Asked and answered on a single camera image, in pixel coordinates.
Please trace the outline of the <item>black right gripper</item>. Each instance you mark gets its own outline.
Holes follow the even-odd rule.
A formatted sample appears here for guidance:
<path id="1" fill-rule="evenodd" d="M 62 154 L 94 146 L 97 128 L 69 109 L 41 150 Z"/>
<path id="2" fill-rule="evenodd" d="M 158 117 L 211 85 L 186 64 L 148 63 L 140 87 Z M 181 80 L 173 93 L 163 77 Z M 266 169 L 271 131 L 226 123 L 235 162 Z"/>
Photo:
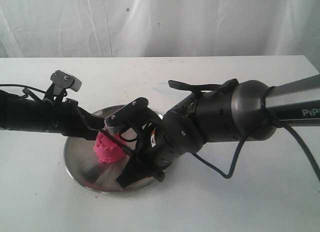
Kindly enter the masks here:
<path id="1" fill-rule="evenodd" d="M 150 123 L 143 133 L 144 145 L 129 158 L 115 179 L 122 189 L 149 177 L 162 182 L 165 170 L 174 160 L 200 150 L 200 130 L 192 117 L 165 116 Z"/>

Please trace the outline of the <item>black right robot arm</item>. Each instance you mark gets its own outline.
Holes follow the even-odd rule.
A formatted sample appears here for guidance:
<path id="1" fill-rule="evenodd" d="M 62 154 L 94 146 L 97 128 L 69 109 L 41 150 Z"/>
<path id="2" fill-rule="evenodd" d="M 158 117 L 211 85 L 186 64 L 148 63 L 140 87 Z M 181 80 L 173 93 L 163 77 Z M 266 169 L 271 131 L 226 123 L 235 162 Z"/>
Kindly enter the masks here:
<path id="1" fill-rule="evenodd" d="M 246 141 L 264 141 L 276 129 L 286 129 L 305 153 L 314 173 L 320 168 L 295 127 L 320 124 L 320 77 L 304 78 L 279 86 L 257 80 L 223 84 L 189 85 L 169 81 L 176 90 L 190 94 L 168 110 L 162 118 L 148 108 L 134 111 L 125 106 L 125 122 L 137 134 L 135 150 L 116 178 L 125 189 L 153 177 L 161 182 L 171 163 L 190 153 L 197 156 L 207 143 L 237 142 L 225 179 L 233 176 L 240 151 Z"/>

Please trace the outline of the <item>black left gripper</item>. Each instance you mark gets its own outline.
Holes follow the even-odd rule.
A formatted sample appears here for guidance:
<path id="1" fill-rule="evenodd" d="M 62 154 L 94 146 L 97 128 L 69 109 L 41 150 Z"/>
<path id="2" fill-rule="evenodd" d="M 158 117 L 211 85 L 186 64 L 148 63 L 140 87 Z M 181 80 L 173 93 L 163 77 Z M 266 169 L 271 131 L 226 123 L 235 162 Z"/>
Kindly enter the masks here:
<path id="1" fill-rule="evenodd" d="M 105 127 L 105 119 L 84 109 L 78 109 L 78 104 L 76 100 L 69 98 L 59 102 L 57 106 L 48 99 L 37 102 L 37 132 L 95 141 L 98 136 L 97 130 Z M 87 128 L 82 127 L 80 120 Z"/>

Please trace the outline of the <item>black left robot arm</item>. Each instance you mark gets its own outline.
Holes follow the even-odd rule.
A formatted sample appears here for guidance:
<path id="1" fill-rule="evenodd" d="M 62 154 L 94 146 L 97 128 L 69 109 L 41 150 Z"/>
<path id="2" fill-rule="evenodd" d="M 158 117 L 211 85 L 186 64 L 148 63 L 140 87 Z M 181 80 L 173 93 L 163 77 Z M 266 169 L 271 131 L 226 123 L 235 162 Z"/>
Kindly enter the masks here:
<path id="1" fill-rule="evenodd" d="M 7 131 L 61 134 L 94 141 L 105 119 L 91 114 L 67 99 L 58 106 L 0 92 L 0 129 Z"/>

